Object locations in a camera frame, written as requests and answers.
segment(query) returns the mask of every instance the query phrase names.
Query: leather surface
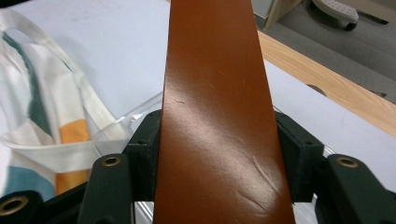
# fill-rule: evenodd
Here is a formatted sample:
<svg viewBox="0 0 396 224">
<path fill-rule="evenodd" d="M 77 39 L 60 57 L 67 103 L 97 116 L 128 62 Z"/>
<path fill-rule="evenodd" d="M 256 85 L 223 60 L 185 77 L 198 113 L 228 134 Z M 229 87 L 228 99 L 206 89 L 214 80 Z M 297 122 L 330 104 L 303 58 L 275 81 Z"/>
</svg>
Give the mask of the leather surface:
<svg viewBox="0 0 396 224">
<path fill-rule="evenodd" d="M 173 0 L 155 223 L 294 223 L 249 0 Z"/>
</svg>

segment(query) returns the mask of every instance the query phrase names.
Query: floor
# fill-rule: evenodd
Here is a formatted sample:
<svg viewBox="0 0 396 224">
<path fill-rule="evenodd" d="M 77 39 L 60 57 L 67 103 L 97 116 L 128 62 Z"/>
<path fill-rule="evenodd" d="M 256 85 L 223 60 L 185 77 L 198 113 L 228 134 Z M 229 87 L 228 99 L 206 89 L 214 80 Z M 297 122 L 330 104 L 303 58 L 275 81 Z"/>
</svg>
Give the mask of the floor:
<svg viewBox="0 0 396 224">
<path fill-rule="evenodd" d="M 268 30 L 256 17 L 258 29 L 396 104 L 396 24 L 359 12 L 358 26 L 349 32 L 346 22 L 310 3 L 304 0 Z"/>
</svg>

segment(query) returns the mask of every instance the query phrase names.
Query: wooden surface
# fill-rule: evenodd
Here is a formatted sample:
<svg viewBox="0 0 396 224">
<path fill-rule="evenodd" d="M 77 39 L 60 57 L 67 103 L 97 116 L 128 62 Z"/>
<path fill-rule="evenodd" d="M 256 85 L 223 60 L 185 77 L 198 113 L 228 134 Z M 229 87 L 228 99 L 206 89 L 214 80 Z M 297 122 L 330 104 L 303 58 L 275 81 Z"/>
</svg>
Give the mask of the wooden surface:
<svg viewBox="0 0 396 224">
<path fill-rule="evenodd" d="M 259 39 L 264 60 L 305 84 L 321 88 L 337 104 L 396 137 L 396 105 L 339 76 L 268 35 L 259 32 Z"/>
</svg>

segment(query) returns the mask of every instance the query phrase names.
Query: bag handle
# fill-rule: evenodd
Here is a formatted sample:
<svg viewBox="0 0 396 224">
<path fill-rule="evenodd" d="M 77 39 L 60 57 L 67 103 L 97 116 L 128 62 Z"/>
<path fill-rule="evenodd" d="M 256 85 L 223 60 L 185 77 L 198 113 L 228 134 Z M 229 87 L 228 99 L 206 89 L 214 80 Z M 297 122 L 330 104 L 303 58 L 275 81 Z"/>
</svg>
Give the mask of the bag handle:
<svg viewBox="0 0 396 224">
<path fill-rule="evenodd" d="M 33 22 L 22 16 L 22 14 L 14 10 L 4 8 L 0 9 L 0 13 L 4 15 L 0 17 L 1 33 L 4 33 L 8 29 L 17 29 L 29 36 L 38 45 L 44 46 L 51 50 L 62 61 L 64 61 L 65 64 L 67 64 L 75 76 L 75 81 L 80 89 L 84 108 L 100 130 L 103 130 L 107 125 L 115 121 L 114 116 L 108 111 L 107 107 L 100 100 L 99 96 L 96 94 L 90 82 L 82 73 L 81 69 L 67 56 L 62 48 L 49 35 L 47 35 Z"/>
</svg>

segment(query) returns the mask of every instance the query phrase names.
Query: tote bag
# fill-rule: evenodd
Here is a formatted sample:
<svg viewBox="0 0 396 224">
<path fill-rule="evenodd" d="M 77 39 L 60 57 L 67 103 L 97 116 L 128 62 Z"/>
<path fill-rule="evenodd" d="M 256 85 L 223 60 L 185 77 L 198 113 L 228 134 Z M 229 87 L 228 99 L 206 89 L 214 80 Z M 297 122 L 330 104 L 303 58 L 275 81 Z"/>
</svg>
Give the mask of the tote bag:
<svg viewBox="0 0 396 224">
<path fill-rule="evenodd" d="M 15 30 L 34 43 L 16 41 L 8 34 Z M 0 148 L 11 151 L 3 194 L 33 189 L 47 200 L 55 189 L 60 193 L 85 181 L 84 170 L 104 155 L 97 150 L 100 142 L 90 140 L 87 120 L 106 136 L 111 147 L 105 154 L 123 150 L 132 133 L 115 120 L 78 66 L 31 21 L 0 9 L 0 36 Z"/>
</svg>

